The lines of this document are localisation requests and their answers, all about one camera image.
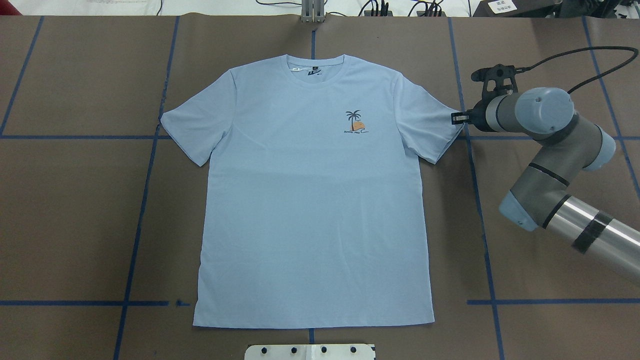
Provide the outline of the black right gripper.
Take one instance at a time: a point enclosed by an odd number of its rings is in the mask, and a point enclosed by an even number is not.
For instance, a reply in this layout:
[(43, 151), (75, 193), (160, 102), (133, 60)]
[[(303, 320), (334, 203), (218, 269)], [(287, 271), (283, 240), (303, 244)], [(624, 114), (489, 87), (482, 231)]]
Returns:
[(493, 128), (487, 121), (487, 108), (489, 105), (486, 102), (478, 102), (473, 109), (469, 109), (467, 112), (452, 112), (451, 124), (452, 125), (473, 125), (480, 132), (493, 132)]

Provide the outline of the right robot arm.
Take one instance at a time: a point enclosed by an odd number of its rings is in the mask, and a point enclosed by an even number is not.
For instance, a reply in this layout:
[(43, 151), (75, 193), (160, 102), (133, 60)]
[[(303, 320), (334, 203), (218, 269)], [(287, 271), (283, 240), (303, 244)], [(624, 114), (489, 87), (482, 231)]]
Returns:
[(639, 231), (567, 191), (581, 171), (610, 162), (617, 144), (575, 110), (564, 89), (491, 94), (450, 117), (453, 125), (483, 132), (523, 133), (541, 146), (500, 203), (505, 218), (526, 231), (552, 231), (581, 255), (639, 284)]

